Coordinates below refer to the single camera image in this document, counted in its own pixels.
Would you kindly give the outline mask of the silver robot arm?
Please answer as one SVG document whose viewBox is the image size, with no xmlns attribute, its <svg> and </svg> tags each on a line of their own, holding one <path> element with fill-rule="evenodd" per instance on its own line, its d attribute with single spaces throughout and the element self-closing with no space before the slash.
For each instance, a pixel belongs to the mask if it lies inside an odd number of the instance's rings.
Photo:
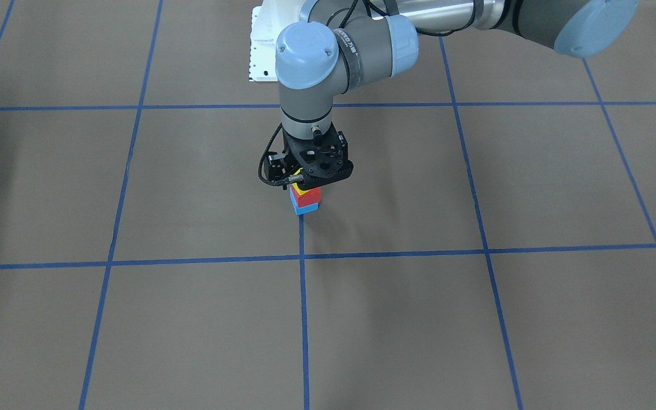
<svg viewBox="0 0 656 410">
<path fill-rule="evenodd" d="M 636 1 L 307 1 L 273 45 L 284 148 L 266 148 L 261 182 L 302 190 L 351 176 L 334 98 L 412 68 L 420 36 L 502 30 L 557 54 L 587 58 L 626 29 Z"/>
</svg>

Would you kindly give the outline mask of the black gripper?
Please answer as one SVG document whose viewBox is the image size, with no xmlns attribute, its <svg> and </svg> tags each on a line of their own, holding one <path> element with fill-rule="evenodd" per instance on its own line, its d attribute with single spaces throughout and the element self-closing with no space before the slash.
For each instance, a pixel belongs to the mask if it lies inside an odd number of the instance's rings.
<svg viewBox="0 0 656 410">
<path fill-rule="evenodd" d="M 291 176 L 302 167 L 302 186 L 322 187 L 347 179 L 354 171 L 349 160 L 348 141 L 335 125 L 313 138 L 291 137 L 279 125 L 266 148 L 266 181 L 268 185 L 282 186 L 292 184 Z"/>
</svg>

